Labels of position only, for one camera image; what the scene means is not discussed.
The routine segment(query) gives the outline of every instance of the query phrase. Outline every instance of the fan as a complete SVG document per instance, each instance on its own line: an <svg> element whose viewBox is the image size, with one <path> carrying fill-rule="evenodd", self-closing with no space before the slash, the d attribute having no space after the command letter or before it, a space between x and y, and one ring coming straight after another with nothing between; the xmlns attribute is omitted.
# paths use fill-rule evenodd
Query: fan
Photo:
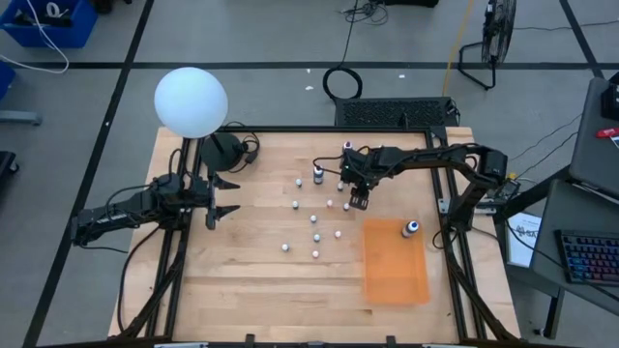
<svg viewBox="0 0 619 348"><path fill-rule="evenodd" d="M484 22L483 38L478 43L464 45L459 52L457 69L486 90L496 85L496 67L499 66L510 48L514 18L516 17L516 0L489 0L486 6L486 21ZM492 69L492 85L488 86L476 77L462 69L464 50L482 46L482 62L488 63Z"/></svg>

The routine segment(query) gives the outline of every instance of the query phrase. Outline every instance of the gray floor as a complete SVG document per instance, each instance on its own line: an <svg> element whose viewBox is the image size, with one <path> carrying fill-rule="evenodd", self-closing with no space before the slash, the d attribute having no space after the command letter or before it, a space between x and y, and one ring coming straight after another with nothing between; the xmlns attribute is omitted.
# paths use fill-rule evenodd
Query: gray floor
<svg viewBox="0 0 619 348"><path fill-rule="evenodd" d="M4 9L8 0L0 0ZM145 0L101 16L89 43L68 50L73 62L123 62ZM332 0L156 0L136 62L312 62L340 59L347 23L339 11L352 1ZM619 15L616 0L570 0L581 23ZM478 0L463 44L479 39L485 1ZM433 10L390 8L384 26L355 26L348 60L445 62L466 8L463 0L441 0ZM558 1L520 0L516 27L568 25ZM619 62L619 24L583 29L600 62ZM53 52L24 49L0 32L2 54L22 61L58 61ZM471 52L468 61L478 61ZM586 62L570 30L516 31L508 62ZM364 97L440 95L442 70L358 70ZM144 181L159 121L153 92L165 70L133 70L129 75L88 205L100 205L116 189ZM230 100L229 120L251 125L332 125L335 108L324 95L324 70L216 70ZM474 72L488 78L486 72ZM615 72L604 72L606 77ZM37 128L0 125L0 149L15 151L21 171L0 202L0 336L3 346L20 345L41 294L95 138L118 78L117 70L69 70L64 75L17 71L2 109L41 113ZM448 95L472 127L478 142L514 156L582 110L590 71L500 71L498 86L485 92L453 72ZM333 89L354 88L336 76ZM561 143L577 123L559 131L526 156L510 162L516 172ZM527 173L541 180L567 164L573 142ZM540 206L533 212L540 214ZM101 245L126 248L129 234L105 236ZM124 257L73 249L40 344L103 339L111 320ZM574 296L561 317L559 336L548 341L532 330L545 321L547 296L511 283L522 335L536 342L616 346L619 318Z"/></svg>

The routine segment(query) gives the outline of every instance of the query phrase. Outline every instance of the blue bin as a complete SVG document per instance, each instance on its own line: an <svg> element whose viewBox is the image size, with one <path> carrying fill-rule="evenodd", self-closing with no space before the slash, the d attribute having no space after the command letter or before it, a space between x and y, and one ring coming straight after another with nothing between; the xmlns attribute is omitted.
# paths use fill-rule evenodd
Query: blue bin
<svg viewBox="0 0 619 348"><path fill-rule="evenodd" d="M0 100L7 94L14 77L15 71L5 63L0 62Z"/></svg>
<svg viewBox="0 0 619 348"><path fill-rule="evenodd" d="M70 9L72 27L44 26L45 33L58 47L80 48L86 45L88 37L97 22L97 13L88 0L30 0L37 10L37 15L45 13L48 2L54 2L60 11ZM23 26L13 24L17 13L22 11L32 15L26 0L13 0L7 10L0 16L0 28L4 29L24 47L47 47L36 25Z"/></svg>

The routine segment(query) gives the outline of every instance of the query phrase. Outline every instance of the white paper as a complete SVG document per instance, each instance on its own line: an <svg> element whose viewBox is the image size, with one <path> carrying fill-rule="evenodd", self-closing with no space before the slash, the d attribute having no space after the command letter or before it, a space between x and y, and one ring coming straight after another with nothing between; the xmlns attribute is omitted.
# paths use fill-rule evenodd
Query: white paper
<svg viewBox="0 0 619 348"><path fill-rule="evenodd" d="M518 237L530 247L535 247L538 239L542 219L525 213L518 213L509 218L510 226ZM510 265L526 267L531 264L533 250L519 242L512 231L508 229L508 263Z"/></svg>

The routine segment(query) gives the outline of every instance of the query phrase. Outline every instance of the white sphere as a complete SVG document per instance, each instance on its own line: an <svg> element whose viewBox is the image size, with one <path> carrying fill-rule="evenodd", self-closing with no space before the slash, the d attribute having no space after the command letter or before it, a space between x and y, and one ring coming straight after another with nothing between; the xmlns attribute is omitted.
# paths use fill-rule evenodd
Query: white sphere
<svg viewBox="0 0 619 348"><path fill-rule="evenodd" d="M200 138L221 126L228 113L228 97L210 73L181 68L169 72L157 85L155 110L171 131Z"/></svg>

